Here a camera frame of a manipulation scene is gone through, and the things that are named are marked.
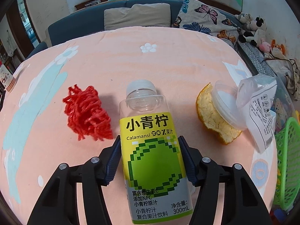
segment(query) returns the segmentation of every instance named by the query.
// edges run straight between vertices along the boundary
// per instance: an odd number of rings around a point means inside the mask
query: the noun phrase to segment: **yellow label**
[[[133,223],[192,213],[185,167],[169,112],[120,120],[124,178]]]

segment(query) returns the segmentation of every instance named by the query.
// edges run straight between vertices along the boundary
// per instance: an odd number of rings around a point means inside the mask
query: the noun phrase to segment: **sofa backrest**
[[[49,26],[48,32],[52,46],[64,43],[68,40],[104,31],[104,10],[110,8],[127,7],[134,4],[168,3],[171,7],[171,24],[174,23],[183,0],[118,0],[100,3],[81,9],[71,15],[58,20]],[[230,13],[219,10],[234,23],[241,26],[239,21]]]

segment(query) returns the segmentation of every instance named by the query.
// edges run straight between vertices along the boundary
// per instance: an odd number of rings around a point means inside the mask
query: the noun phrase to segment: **sofa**
[[[89,34],[94,34],[104,31],[104,10],[110,8],[131,8],[134,4],[153,4],[153,3],[167,3],[171,10],[171,24],[175,22],[176,17],[181,9],[183,0],[116,0],[103,2],[88,8],[81,9],[72,13],[71,15],[58,20],[48,27],[49,38],[52,46],[59,45],[68,40],[78,37],[83,37]],[[216,8],[220,13],[224,14],[232,22],[237,24],[240,28],[241,23],[235,18],[233,14]],[[264,73],[273,76],[272,70],[264,61],[259,50],[250,43],[237,43],[238,53],[247,64],[252,75]],[[47,49],[45,42],[40,43],[28,56],[30,58],[34,54]]]

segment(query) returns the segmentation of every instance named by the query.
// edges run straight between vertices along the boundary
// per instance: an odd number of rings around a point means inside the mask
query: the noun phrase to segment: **green plastic basket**
[[[275,139],[278,174],[273,203],[287,210],[300,188],[300,126],[297,120],[289,118]]]

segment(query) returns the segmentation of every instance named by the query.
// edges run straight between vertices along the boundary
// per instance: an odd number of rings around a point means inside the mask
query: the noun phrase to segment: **pink tablecloth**
[[[260,155],[248,131],[223,146],[204,128],[196,113],[198,93],[209,82],[225,80],[238,85],[251,74],[238,54],[222,40],[175,28],[131,27],[99,32],[51,47],[24,61],[15,73],[17,84],[7,94],[0,113],[1,192],[23,224],[43,187],[60,163],[70,166],[97,156],[113,140],[77,141],[67,127],[62,99],[68,87],[94,86],[102,107],[112,119],[114,137],[119,134],[119,102],[126,86],[136,79],[154,83],[166,96],[178,135],[218,164],[241,163],[270,209],[277,177],[275,142]],[[221,222],[224,187],[215,224]],[[114,181],[103,188],[113,224],[131,224],[122,166]],[[197,199],[198,189],[192,195]],[[84,211],[78,197],[79,218]],[[186,224],[175,220],[172,224]]]

